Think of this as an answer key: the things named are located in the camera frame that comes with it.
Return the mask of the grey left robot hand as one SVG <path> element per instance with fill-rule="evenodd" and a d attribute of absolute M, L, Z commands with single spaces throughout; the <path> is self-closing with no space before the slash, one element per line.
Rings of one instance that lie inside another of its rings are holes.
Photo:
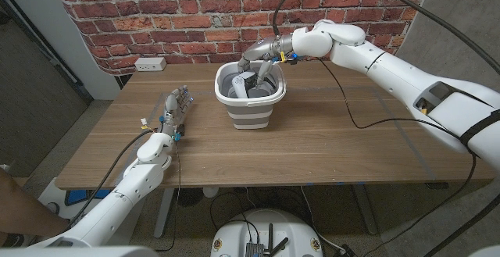
<path fill-rule="evenodd" d="M 175 141 L 179 141 L 184 136 L 184 121 L 193 101 L 187 85 L 173 90 L 166 97 L 163 112 L 159 118 L 159 132 L 168 134 Z"/>

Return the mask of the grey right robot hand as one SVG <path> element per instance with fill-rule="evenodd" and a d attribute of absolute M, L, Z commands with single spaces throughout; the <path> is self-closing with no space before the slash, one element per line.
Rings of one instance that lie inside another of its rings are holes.
<path fill-rule="evenodd" d="M 292 35 L 284 34 L 267 37 L 251 45 L 242 55 L 237 63 L 239 73 L 249 71 L 250 62 L 262 60 L 255 85 L 259 86 L 266 75 L 271 71 L 272 58 L 281 57 L 281 53 L 287 54 L 293 50 Z"/>

